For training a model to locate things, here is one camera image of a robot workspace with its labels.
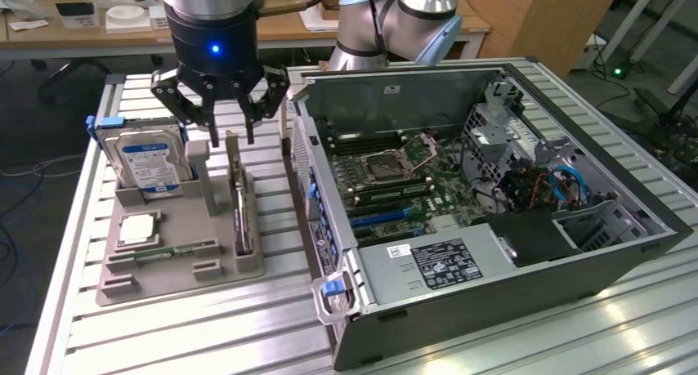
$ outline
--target white container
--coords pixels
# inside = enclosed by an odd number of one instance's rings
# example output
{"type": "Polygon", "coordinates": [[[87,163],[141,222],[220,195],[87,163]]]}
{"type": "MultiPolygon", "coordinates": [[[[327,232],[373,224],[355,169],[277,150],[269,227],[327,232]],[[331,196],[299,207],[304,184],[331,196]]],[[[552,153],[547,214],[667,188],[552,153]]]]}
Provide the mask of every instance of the white container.
{"type": "Polygon", "coordinates": [[[137,6],[116,6],[107,11],[107,34],[148,32],[151,20],[145,9],[137,6]]]}
{"type": "Polygon", "coordinates": [[[151,26],[153,29],[168,29],[167,15],[164,14],[164,6],[151,6],[148,9],[151,17],[151,26]]]}
{"type": "Polygon", "coordinates": [[[579,56],[579,59],[576,60],[576,63],[572,70],[588,70],[591,68],[591,64],[594,63],[594,60],[599,56],[599,52],[603,51],[603,48],[606,47],[606,40],[596,36],[595,34],[591,35],[591,38],[588,38],[587,46],[584,47],[584,50],[582,52],[582,56],[579,56]]]}
{"type": "Polygon", "coordinates": [[[99,26],[99,13],[93,3],[56,3],[63,26],[67,29],[95,28],[99,26]]]}

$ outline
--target blue hard drive label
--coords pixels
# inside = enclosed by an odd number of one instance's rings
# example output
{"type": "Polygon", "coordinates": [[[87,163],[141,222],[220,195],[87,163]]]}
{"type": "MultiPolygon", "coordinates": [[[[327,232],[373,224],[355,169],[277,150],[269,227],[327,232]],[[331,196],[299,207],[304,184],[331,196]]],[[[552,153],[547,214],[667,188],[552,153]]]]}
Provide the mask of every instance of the blue hard drive label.
{"type": "Polygon", "coordinates": [[[480,268],[460,239],[412,248],[412,256],[430,289],[482,278],[480,268]]]}
{"type": "Polygon", "coordinates": [[[167,161],[169,146],[165,143],[124,146],[121,151],[140,190],[163,193],[179,187],[175,164],[167,161]]]}

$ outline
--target metal workbench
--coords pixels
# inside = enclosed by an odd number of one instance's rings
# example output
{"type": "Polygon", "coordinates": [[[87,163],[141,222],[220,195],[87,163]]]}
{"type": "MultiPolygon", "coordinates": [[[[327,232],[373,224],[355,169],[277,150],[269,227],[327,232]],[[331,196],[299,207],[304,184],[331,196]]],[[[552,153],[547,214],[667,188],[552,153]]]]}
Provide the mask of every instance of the metal workbench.
{"type": "MultiPolygon", "coordinates": [[[[542,65],[524,60],[510,63],[695,227],[695,192],[542,65]]],[[[315,68],[292,69],[295,88],[299,72],[311,69],[315,68]]],[[[128,117],[135,111],[147,114],[155,109],[163,107],[151,96],[148,75],[127,76],[123,83],[107,85],[100,114],[128,117]]],[[[221,131],[243,129],[235,103],[220,104],[216,113],[221,131]]],[[[530,109],[526,115],[546,136],[559,133],[558,125],[540,112],[530,109]]],[[[265,276],[108,307],[95,303],[95,286],[116,178],[91,143],[26,373],[332,373],[329,340],[315,318],[311,300],[276,120],[265,121],[257,128],[253,145],[247,145],[241,138],[241,161],[256,180],[265,276]]],[[[207,134],[191,131],[189,136],[201,139],[207,134]]],[[[224,151],[213,150],[208,162],[213,176],[224,173],[225,163],[224,151]]],[[[698,236],[692,234],[596,297],[347,373],[626,374],[659,369],[667,373],[694,372],[696,244],[698,236]]]]}

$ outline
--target motherboard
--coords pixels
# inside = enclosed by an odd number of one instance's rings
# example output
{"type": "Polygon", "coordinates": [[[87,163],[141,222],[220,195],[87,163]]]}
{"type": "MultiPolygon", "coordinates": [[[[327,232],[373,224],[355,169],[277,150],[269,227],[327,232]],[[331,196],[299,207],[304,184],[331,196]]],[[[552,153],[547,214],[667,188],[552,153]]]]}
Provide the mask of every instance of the motherboard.
{"type": "Polygon", "coordinates": [[[468,226],[486,211],[438,132],[332,140],[329,165],[359,247],[468,226]]]}

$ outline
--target wooden cabinet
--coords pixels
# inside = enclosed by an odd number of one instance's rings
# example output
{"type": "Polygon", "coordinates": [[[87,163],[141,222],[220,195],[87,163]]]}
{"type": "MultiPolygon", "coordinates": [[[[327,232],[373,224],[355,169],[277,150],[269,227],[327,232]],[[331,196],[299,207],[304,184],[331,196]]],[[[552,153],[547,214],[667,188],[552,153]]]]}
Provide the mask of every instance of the wooden cabinet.
{"type": "Polygon", "coordinates": [[[535,56],[566,76],[612,0],[467,0],[492,26],[480,58],[535,56]]]}

